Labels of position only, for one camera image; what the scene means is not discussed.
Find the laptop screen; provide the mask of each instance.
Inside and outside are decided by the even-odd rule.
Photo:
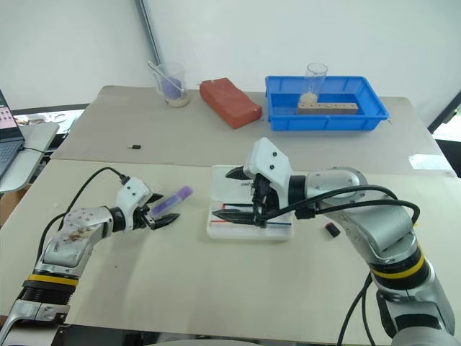
[[[0,142],[24,139],[0,91]]]

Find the red sponge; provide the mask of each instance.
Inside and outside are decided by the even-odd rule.
[[[261,106],[252,102],[227,78],[203,81],[200,95],[232,128],[240,128],[261,117]]]

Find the plastic box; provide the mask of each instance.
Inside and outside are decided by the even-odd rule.
[[[293,237],[292,213],[273,218],[265,229],[252,225],[226,223],[212,214],[223,203],[251,204],[251,183],[246,180],[228,179],[225,174],[237,166],[211,167],[211,205],[208,213],[207,234],[213,239],[243,239],[287,241]],[[242,210],[242,207],[230,207]]]
[[[388,111],[364,77],[327,76],[322,84],[319,102],[355,102],[356,114],[296,114],[303,92],[302,76],[266,77],[269,121],[273,131],[296,130],[373,130]]]

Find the wooden block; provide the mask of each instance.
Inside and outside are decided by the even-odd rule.
[[[297,114],[356,114],[359,110],[353,102],[325,102],[297,104]]]

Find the white wall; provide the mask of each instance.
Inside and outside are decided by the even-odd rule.
[[[460,0],[148,0],[164,60],[189,87],[227,76],[263,91],[264,77],[366,76],[381,96],[408,97],[428,125],[461,89]]]
[[[12,109],[153,86],[149,58],[133,0],[0,0],[0,88]]]

